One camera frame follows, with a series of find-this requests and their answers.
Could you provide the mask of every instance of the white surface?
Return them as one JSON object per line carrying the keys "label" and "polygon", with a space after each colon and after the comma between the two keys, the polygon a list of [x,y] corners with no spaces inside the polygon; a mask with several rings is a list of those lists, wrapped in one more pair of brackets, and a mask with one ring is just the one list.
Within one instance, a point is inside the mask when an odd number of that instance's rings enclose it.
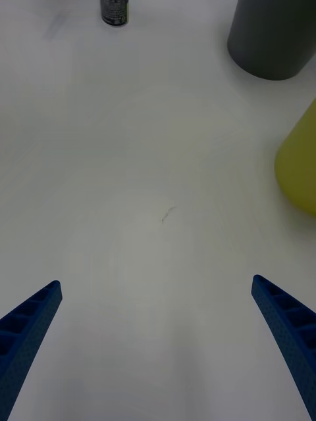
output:
{"label": "white surface", "polygon": [[0,316],[64,295],[11,421],[308,420],[250,287],[316,310],[316,221],[273,176],[315,64],[239,69],[234,1],[65,7],[47,39],[60,4],[0,3]]}

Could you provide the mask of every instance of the spray can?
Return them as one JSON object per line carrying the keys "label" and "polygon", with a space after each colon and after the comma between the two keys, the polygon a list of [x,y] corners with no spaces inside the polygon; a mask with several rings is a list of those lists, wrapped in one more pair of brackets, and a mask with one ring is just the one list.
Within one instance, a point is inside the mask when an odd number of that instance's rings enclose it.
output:
{"label": "spray can", "polygon": [[101,0],[101,16],[108,25],[126,25],[128,22],[128,0]]}

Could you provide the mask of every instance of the yellow object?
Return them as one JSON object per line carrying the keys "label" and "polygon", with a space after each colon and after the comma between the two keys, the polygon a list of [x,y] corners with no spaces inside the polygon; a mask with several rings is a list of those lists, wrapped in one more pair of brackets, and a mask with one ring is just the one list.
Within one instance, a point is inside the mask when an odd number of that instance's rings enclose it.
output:
{"label": "yellow object", "polygon": [[316,99],[276,155],[281,190],[297,207],[316,216]]}

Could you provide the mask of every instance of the stain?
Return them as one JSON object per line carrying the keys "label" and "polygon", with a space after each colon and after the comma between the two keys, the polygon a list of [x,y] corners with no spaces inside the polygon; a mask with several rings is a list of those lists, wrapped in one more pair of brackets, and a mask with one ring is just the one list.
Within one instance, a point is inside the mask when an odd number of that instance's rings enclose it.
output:
{"label": "stain", "polygon": [[165,221],[166,217],[169,215],[170,212],[174,211],[176,209],[176,206],[172,206],[171,208],[169,208],[168,212],[166,213],[166,215],[163,217],[163,219],[161,220],[161,223],[163,224],[163,222]]}

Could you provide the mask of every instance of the gray cylinder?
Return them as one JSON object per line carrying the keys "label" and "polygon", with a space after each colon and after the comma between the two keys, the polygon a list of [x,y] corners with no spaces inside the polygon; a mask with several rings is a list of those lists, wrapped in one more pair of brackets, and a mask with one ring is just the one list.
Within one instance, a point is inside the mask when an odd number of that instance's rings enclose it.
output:
{"label": "gray cylinder", "polygon": [[228,51],[259,78],[295,76],[316,52],[316,0],[239,0]]}

